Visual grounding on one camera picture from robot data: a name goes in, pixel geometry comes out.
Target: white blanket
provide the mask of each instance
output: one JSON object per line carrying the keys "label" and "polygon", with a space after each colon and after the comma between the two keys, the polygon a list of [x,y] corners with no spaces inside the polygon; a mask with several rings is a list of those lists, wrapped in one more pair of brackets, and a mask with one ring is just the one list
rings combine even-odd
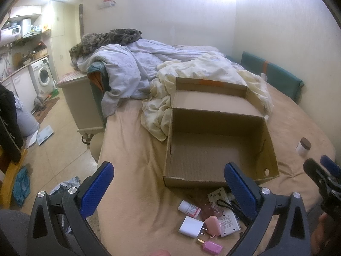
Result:
{"label": "white blanket", "polygon": [[149,82],[156,77],[157,66],[165,61],[190,61],[209,51],[182,50],[158,41],[140,39],[127,46],[109,44],[91,56],[78,61],[78,68],[87,72],[94,61],[102,61],[109,76],[110,92],[104,94],[102,112],[105,117],[115,113],[122,99],[145,99]]}
{"label": "white blanket", "polygon": [[260,76],[243,70],[239,64],[232,65],[228,59],[216,52],[206,53],[188,62],[167,61],[157,68],[159,72],[151,82],[150,97],[143,101],[141,124],[160,141],[165,140],[168,135],[171,112],[170,93],[176,77],[250,85],[262,100],[267,111],[272,110],[272,102],[265,81]]}

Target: washing machine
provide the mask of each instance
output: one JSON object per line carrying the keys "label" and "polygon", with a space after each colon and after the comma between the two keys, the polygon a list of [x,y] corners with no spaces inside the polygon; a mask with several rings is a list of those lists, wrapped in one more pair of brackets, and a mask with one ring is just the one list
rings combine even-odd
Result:
{"label": "washing machine", "polygon": [[29,71],[37,95],[43,90],[45,93],[44,98],[46,98],[55,89],[48,58],[43,58],[31,64]]}

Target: blue gripper pad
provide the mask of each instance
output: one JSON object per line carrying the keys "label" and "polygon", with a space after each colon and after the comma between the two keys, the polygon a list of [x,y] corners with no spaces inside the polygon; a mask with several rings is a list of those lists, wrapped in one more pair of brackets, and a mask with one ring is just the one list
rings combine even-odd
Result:
{"label": "blue gripper pad", "polygon": [[251,220],[255,220],[258,214],[256,198],[233,166],[229,163],[225,165],[224,177],[243,211],[243,214]]}
{"label": "blue gripper pad", "polygon": [[107,162],[81,198],[79,212],[83,218],[93,215],[113,178],[114,166]]}
{"label": "blue gripper pad", "polygon": [[339,177],[341,175],[340,167],[334,163],[327,155],[323,155],[320,159],[321,165],[330,172],[332,176]]}

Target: blue plastic bag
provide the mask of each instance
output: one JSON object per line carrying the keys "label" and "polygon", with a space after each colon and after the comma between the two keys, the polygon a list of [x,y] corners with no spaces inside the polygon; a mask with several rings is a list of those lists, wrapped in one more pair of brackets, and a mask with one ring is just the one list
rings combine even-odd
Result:
{"label": "blue plastic bag", "polygon": [[23,206],[23,202],[30,192],[30,179],[28,178],[27,168],[23,167],[18,172],[12,191],[13,197],[19,207]]}

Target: kitchen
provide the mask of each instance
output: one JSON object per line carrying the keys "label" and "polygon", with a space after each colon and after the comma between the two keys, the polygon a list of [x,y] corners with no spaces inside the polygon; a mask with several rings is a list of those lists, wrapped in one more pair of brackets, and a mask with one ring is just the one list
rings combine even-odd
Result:
{"label": "kitchen", "polygon": [[25,108],[73,71],[69,49],[81,40],[81,0],[18,0],[1,23],[0,83]]}

